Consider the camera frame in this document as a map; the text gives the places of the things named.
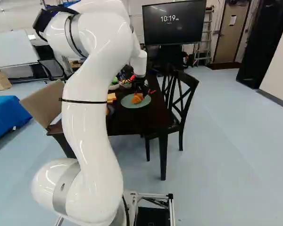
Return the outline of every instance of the green plate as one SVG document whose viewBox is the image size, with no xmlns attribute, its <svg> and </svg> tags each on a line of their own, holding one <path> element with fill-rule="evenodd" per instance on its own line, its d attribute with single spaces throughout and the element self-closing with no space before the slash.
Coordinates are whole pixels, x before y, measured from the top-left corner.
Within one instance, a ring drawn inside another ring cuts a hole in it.
<svg viewBox="0 0 283 226">
<path fill-rule="evenodd" d="M 148 105 L 151 102 L 151 97 L 147 95 L 140 103 L 132 104 L 131 100 L 133 97 L 134 97 L 134 93 L 125 96 L 121 100 L 122 106 L 125 108 L 141 108 L 141 107 Z"/>
</svg>

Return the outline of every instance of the chair backrest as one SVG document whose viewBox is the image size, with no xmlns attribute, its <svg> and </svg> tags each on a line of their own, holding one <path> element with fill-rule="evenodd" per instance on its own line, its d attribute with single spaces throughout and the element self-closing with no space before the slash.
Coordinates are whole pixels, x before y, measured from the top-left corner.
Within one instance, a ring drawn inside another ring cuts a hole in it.
<svg viewBox="0 0 283 226">
<path fill-rule="evenodd" d="M 185 83 L 188 85 L 187 91 L 183 93 L 181 82 Z M 179 89 L 179 98 L 175 101 L 173 101 L 174 98 L 174 91 L 176 87 L 176 83 L 178 83 L 178 89 Z M 191 101 L 194 95 L 194 92 L 198 86 L 199 81 L 195 79 L 194 77 L 186 74 L 183 71 L 176 71 L 176 75 L 174 76 L 171 91 L 170 91 L 170 98 L 169 98 L 169 104 L 168 104 L 168 109 L 172 111 L 172 108 L 174 108 L 178 114 L 180 115 L 181 119 L 179 120 L 176 115 L 173 113 L 173 116 L 176 120 L 176 122 L 180 125 L 184 125 L 188 110 L 191 105 Z M 183 99 L 188 96 L 185 104 L 183 104 Z"/>
<path fill-rule="evenodd" d="M 61 113 L 64 83 L 61 80 L 51 82 L 48 86 L 34 92 L 20 101 L 21 105 L 45 129 Z"/>
<path fill-rule="evenodd" d="M 161 86 L 162 95 L 164 95 L 166 106 L 168 107 L 170 92 L 176 69 L 171 64 L 167 64 L 163 71 L 163 81 Z"/>
</svg>

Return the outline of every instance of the green object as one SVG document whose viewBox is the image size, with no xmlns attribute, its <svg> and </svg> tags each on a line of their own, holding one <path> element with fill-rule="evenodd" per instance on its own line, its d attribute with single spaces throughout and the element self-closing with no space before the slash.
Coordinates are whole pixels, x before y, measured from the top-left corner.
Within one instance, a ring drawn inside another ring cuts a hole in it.
<svg viewBox="0 0 283 226">
<path fill-rule="evenodd" d="M 112 84 L 112 85 L 118 84 L 118 79 L 117 79 L 116 76 L 113 78 L 111 84 Z"/>
<path fill-rule="evenodd" d="M 121 100 L 121 104 L 125 108 L 141 108 L 148 105 L 151 102 L 151 97 L 149 95 L 145 96 L 145 98 L 138 104 L 133 104 L 132 99 L 134 97 L 134 93 L 125 96 Z"/>
</svg>

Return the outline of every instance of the time display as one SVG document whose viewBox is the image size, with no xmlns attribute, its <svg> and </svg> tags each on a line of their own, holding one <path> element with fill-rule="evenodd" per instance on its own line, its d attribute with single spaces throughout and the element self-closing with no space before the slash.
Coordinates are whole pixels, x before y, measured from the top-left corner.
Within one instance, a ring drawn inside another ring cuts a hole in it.
<svg viewBox="0 0 283 226">
<path fill-rule="evenodd" d="M 161 19 L 161 22 L 166 22 L 166 23 L 179 20 L 179 18 L 176 17 L 175 15 L 161 16 L 160 19 Z"/>
</svg>

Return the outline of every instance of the blue mat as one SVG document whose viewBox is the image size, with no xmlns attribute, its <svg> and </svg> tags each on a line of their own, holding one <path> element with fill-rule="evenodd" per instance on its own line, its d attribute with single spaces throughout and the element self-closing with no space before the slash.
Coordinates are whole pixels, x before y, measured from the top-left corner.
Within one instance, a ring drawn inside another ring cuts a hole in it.
<svg viewBox="0 0 283 226">
<path fill-rule="evenodd" d="M 0 96 L 0 137 L 14 126 L 25 125 L 31 118 L 16 96 Z"/>
</svg>

